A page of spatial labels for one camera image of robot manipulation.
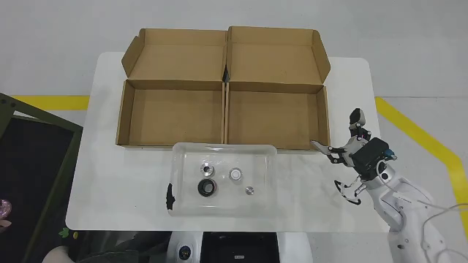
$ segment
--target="black bearing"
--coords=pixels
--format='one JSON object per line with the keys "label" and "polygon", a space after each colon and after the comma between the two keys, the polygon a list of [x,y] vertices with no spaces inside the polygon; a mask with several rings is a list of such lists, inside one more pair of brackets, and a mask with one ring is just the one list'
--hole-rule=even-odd
{"label": "black bearing", "polygon": [[203,179],[198,183],[198,193],[203,197],[210,197],[216,192],[216,182],[212,179]]}

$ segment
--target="white cap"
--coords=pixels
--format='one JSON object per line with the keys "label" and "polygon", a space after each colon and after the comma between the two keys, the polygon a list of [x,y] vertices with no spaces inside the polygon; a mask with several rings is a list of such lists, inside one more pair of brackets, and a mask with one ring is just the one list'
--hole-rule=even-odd
{"label": "white cap", "polygon": [[229,178],[231,178],[231,180],[240,180],[242,178],[241,170],[236,167],[231,169],[229,171]]}

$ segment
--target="metal nut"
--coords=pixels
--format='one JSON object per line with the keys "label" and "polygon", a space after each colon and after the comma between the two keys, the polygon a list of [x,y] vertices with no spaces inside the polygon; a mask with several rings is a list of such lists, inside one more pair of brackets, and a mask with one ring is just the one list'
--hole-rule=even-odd
{"label": "metal nut", "polygon": [[208,162],[205,162],[202,164],[200,171],[205,177],[211,177],[214,175],[214,167],[210,165]]}
{"label": "metal nut", "polygon": [[247,195],[253,195],[253,194],[254,194],[254,187],[252,187],[252,186],[247,186],[247,187],[246,187],[246,194],[247,194]]}

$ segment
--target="yellow floor line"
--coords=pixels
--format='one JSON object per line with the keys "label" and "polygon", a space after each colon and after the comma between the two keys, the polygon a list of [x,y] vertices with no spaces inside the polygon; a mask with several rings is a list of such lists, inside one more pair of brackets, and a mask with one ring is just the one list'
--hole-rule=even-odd
{"label": "yellow floor line", "polygon": [[89,96],[12,96],[42,110],[87,110]]}
{"label": "yellow floor line", "polygon": [[[20,101],[43,110],[86,110],[89,96],[13,96]],[[461,159],[442,143],[422,130],[416,123],[401,114],[382,98],[375,98],[377,112],[402,130],[431,155],[447,167],[457,203],[468,202],[468,181]],[[461,214],[465,235],[468,238],[468,211]]]}
{"label": "yellow floor line", "polygon": [[[426,149],[447,167],[456,202],[468,203],[468,180],[461,159],[429,133],[422,130],[422,128],[416,125],[416,123],[411,121],[407,116],[401,114],[397,109],[388,104],[384,99],[379,97],[375,98],[375,104],[377,106],[377,112],[380,115],[402,130],[412,140],[416,141],[417,144]],[[465,229],[465,235],[468,238],[468,211],[460,212],[460,215]]]}

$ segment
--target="white table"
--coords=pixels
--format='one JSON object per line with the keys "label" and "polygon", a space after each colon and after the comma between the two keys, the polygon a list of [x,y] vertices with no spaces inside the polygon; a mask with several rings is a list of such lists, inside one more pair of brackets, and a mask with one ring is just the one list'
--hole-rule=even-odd
{"label": "white table", "polygon": [[[66,223],[70,229],[245,232],[387,232],[367,193],[360,206],[345,201],[333,180],[350,183],[354,170],[332,165],[317,152],[277,156],[277,218],[172,217],[165,204],[171,149],[115,145],[123,53],[103,53],[97,62],[81,139]],[[350,136],[349,115],[366,114],[366,128],[380,136],[369,64],[362,58],[330,58],[325,82],[331,142]]]}

